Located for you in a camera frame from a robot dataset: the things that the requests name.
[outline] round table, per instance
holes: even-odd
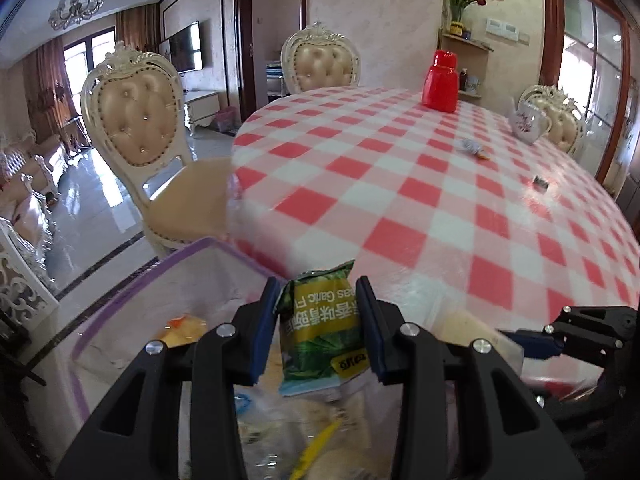
[[[463,138],[490,160],[462,152]],[[244,252],[289,278],[354,258],[353,281],[367,275],[407,320],[428,325],[445,306],[540,330],[565,305],[638,305],[640,250],[613,200],[547,140],[520,142],[484,108],[444,114],[402,89],[318,89],[253,114],[233,165]],[[597,375],[569,358],[525,372]]]

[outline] white cabinet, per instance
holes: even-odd
[[[184,95],[184,125],[193,135],[196,126],[209,126],[213,115],[220,110],[218,92],[189,91]]]

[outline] door frame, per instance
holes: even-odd
[[[306,27],[306,16],[307,0],[300,0],[300,29]],[[245,121],[256,111],[252,0],[234,0],[234,17],[240,117]]]
[[[614,0],[589,0],[595,5],[603,8],[620,21],[622,34],[622,66],[620,80],[620,95],[618,96],[618,107],[616,108],[616,118],[611,125],[611,136],[609,143],[602,157],[600,167],[596,172],[595,179],[602,184],[609,172],[609,168],[616,154],[618,141],[625,123],[625,107],[628,97],[629,82],[631,77],[631,40],[629,24],[625,15]],[[564,0],[545,0],[545,38],[542,54],[542,65],[540,67],[541,85],[558,85],[560,74],[560,64],[562,62],[562,43],[564,38]]]

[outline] wall-mounted television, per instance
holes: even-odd
[[[199,22],[191,23],[166,41],[168,42],[170,61],[178,73],[202,69]]]

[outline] curtain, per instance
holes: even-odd
[[[63,127],[78,116],[66,75],[65,49],[62,37],[36,49],[24,59],[22,70],[24,90],[31,127],[36,132],[36,142],[41,144],[53,135],[63,134]],[[67,152],[89,142],[76,121],[77,132],[64,133],[62,140]]]
[[[116,41],[140,52],[159,52],[160,5],[149,4],[116,14]]]

